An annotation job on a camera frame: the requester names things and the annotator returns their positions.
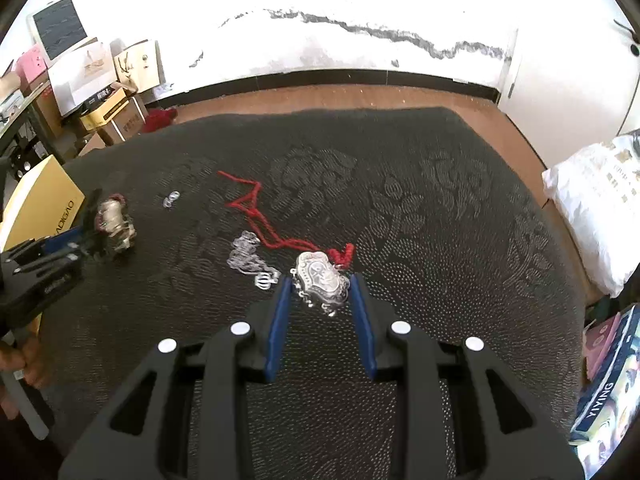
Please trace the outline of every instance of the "silver lock pendant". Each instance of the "silver lock pendant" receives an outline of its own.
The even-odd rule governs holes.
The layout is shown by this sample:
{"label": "silver lock pendant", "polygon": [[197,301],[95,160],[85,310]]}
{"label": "silver lock pendant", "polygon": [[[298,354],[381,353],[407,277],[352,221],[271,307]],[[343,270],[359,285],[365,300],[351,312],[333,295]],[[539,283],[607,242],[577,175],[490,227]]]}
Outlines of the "silver lock pendant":
{"label": "silver lock pendant", "polygon": [[308,306],[319,304],[333,317],[347,301],[349,279],[329,262],[326,254],[320,251],[302,253],[290,272],[298,295]]}

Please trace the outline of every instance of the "white pillow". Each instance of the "white pillow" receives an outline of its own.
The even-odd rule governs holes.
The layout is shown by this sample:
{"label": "white pillow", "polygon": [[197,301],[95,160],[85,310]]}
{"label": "white pillow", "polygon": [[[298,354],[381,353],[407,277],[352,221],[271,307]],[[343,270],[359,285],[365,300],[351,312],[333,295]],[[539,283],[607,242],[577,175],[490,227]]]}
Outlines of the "white pillow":
{"label": "white pillow", "polygon": [[592,144],[542,174],[582,264],[612,298],[640,264],[640,156],[635,135]]}

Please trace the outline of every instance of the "crack in wall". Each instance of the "crack in wall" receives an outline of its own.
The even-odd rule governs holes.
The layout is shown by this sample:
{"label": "crack in wall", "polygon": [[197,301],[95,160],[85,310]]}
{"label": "crack in wall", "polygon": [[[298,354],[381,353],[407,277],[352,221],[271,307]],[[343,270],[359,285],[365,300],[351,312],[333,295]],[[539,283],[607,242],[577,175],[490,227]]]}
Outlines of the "crack in wall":
{"label": "crack in wall", "polygon": [[431,41],[425,40],[420,37],[418,34],[414,32],[407,32],[404,30],[388,30],[385,28],[371,28],[365,27],[363,25],[349,25],[346,22],[341,22],[339,20],[332,20],[326,16],[316,16],[314,14],[307,14],[306,12],[295,11],[295,10],[269,10],[265,9],[272,20],[279,19],[288,19],[291,20],[293,18],[301,18],[303,23],[329,23],[331,25],[338,25],[343,30],[347,32],[352,32],[354,34],[360,32],[366,32],[370,36],[374,38],[379,38],[380,40],[389,40],[393,43],[400,43],[406,41],[415,45],[418,48],[423,49],[434,59],[453,59],[460,51],[465,52],[479,52],[484,56],[489,56],[494,59],[503,59],[504,58],[504,50],[497,46],[489,46],[484,43],[480,43],[479,41],[457,41],[456,44],[452,48],[444,48],[439,49],[435,47],[435,44]]}
{"label": "crack in wall", "polygon": [[227,18],[224,22],[220,23],[220,25],[218,25],[218,28],[220,27],[224,27],[229,21],[231,20],[237,20],[238,18],[242,18],[243,16],[246,16],[249,12],[241,12],[240,14],[238,14],[237,16],[234,16],[233,18]]}
{"label": "crack in wall", "polygon": [[194,61],[189,65],[189,68],[196,68],[198,63],[202,60],[203,57],[204,57],[204,50],[200,52],[200,55],[198,56],[196,61]]}

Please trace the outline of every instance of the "wooden floor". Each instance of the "wooden floor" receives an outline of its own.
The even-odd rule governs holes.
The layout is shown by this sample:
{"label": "wooden floor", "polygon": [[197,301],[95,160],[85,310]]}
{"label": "wooden floor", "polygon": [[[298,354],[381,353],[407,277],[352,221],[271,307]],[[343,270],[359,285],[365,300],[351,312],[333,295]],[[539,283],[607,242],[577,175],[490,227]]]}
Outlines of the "wooden floor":
{"label": "wooden floor", "polygon": [[536,153],[495,104],[485,99],[423,88],[320,85],[260,90],[223,96],[178,108],[175,123],[214,114],[287,114],[310,108],[428,108],[455,111],[490,144],[529,187],[540,206],[546,202],[540,174],[545,170]]}

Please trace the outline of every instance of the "human hand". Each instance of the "human hand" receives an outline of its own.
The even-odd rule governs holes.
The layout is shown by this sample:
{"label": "human hand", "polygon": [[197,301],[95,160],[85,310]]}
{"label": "human hand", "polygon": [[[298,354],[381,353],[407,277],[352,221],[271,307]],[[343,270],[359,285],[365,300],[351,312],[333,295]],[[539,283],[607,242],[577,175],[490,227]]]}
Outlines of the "human hand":
{"label": "human hand", "polygon": [[[12,348],[0,341],[0,371],[16,370],[23,370],[25,382],[34,388],[41,388],[46,384],[46,369],[40,352],[40,341],[36,335],[30,335],[20,349]],[[9,420],[18,416],[17,406],[1,385],[0,407]]]}

